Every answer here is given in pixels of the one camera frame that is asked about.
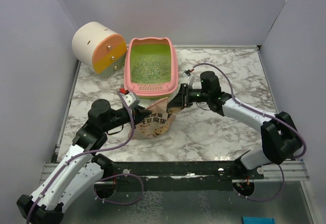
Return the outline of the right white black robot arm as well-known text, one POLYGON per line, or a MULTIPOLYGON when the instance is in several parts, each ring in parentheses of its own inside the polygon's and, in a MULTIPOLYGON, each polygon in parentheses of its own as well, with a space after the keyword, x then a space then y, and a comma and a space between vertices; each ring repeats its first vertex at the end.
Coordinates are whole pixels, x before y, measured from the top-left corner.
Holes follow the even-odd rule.
POLYGON ((281 164, 303 146, 288 113, 267 113, 235 101, 231 94, 222 91, 219 78, 212 71, 201 73, 200 80, 199 89, 194 89, 190 83, 182 83, 177 95, 168 103, 168 111, 174 114, 194 103, 204 102, 212 112, 260 132, 261 147, 249 150, 234 162, 234 173, 238 178, 245 179, 258 166, 281 164))

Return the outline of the beige cat litter bag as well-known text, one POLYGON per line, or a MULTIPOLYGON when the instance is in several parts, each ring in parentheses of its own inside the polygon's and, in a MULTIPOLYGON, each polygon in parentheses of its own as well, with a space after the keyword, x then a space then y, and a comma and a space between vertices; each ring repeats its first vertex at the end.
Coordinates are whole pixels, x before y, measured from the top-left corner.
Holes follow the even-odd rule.
POLYGON ((166 133, 176 116, 167 111, 168 98, 161 98, 150 104, 146 110, 151 114, 136 125, 132 139, 153 139, 166 133))

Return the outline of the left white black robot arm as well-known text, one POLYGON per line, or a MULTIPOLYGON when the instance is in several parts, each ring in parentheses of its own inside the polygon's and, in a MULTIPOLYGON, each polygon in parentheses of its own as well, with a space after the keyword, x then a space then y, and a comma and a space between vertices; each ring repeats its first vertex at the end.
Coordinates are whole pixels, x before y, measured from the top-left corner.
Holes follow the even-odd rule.
POLYGON ((127 123, 135 129, 151 115, 150 110, 138 105, 137 99, 120 99, 123 107, 118 110, 112 109, 105 99, 94 101, 64 159, 33 193, 17 200, 26 223, 60 223, 68 206, 89 185, 112 176, 113 161, 103 155, 101 148, 107 141, 107 132, 127 123))

